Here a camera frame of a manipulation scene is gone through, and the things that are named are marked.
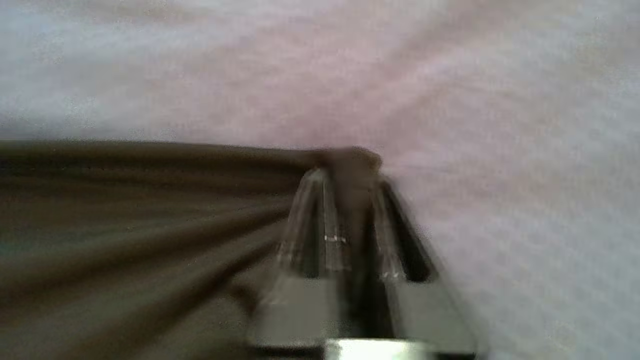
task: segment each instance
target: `blurry surface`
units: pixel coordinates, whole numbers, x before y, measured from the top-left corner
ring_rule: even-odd
[[[0,3],[0,137],[379,152],[494,359],[640,354],[640,3]]]

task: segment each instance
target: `white fabric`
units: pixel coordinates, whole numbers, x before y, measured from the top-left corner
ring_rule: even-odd
[[[494,359],[640,358],[637,0],[3,0],[0,137],[379,152]]]

